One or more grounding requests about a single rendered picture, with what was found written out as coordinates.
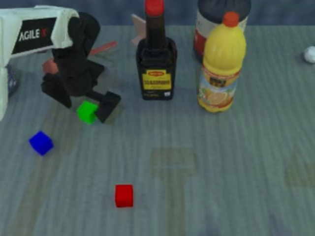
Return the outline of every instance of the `juice label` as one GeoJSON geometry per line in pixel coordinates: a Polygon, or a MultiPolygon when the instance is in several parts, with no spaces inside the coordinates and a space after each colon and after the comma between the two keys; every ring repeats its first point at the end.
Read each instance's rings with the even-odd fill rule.
{"type": "Polygon", "coordinates": [[[147,70],[142,74],[144,90],[171,90],[171,75],[166,70],[147,70]]]}
{"type": "MultiPolygon", "coordinates": [[[[238,26],[244,31],[247,24],[247,17],[242,20],[238,26]]],[[[209,33],[217,26],[218,24],[208,21],[204,18],[199,11],[197,11],[196,19],[196,28],[195,28],[195,37],[193,40],[193,46],[195,50],[203,55],[205,48],[205,43],[209,33]]]]}
{"type": "Polygon", "coordinates": [[[233,101],[240,71],[227,76],[210,72],[202,66],[198,98],[206,107],[224,108],[233,101]]]}

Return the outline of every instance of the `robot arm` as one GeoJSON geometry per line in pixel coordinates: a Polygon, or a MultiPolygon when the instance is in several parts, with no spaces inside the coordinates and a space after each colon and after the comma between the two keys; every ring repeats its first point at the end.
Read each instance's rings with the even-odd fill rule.
{"type": "Polygon", "coordinates": [[[0,9],[0,121],[8,103],[6,65],[11,58],[73,45],[68,35],[77,11],[54,6],[0,9]]]}
{"type": "Polygon", "coordinates": [[[87,60],[99,34],[95,18],[69,8],[40,5],[34,8],[0,9],[0,121],[8,103],[6,65],[11,58],[52,49],[58,75],[46,74],[42,91],[71,107],[71,96],[87,96],[100,102],[96,116],[105,122],[120,96],[93,91],[104,66],[87,60]]]}

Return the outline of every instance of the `orange juice bottle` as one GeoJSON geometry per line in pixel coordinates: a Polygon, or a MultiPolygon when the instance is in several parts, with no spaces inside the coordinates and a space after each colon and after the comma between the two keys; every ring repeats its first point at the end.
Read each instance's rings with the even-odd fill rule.
{"type": "Polygon", "coordinates": [[[226,111],[233,103],[237,80],[246,54],[239,15],[226,12],[223,23],[209,34],[202,63],[198,103],[209,112],[226,111]]]}

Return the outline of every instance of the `bottle cap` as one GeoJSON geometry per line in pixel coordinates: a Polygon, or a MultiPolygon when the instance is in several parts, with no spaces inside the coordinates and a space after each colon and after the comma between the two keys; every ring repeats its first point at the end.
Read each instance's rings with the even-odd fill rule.
{"type": "Polygon", "coordinates": [[[145,0],[145,11],[149,16],[160,16],[164,13],[164,0],[145,0]]]}
{"type": "Polygon", "coordinates": [[[240,16],[234,11],[228,11],[224,14],[223,24],[227,27],[236,27],[239,23],[240,16]]]}

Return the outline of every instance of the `gray wood tabletop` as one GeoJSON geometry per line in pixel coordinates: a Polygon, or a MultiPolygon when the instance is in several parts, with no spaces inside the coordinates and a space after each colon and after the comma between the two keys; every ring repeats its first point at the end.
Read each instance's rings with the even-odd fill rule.
{"type": "Polygon", "coordinates": [[[300,54],[315,27],[247,27],[233,106],[196,101],[193,27],[169,26],[178,47],[175,96],[144,101],[133,27],[103,27],[98,91],[122,96],[110,119],[85,124],[42,94],[51,53],[11,61],[21,79],[0,122],[1,236],[311,236],[315,233],[315,66],[300,54]],[[54,141],[46,156],[28,139],[54,141]],[[117,209],[114,187],[134,186],[117,209]]]}

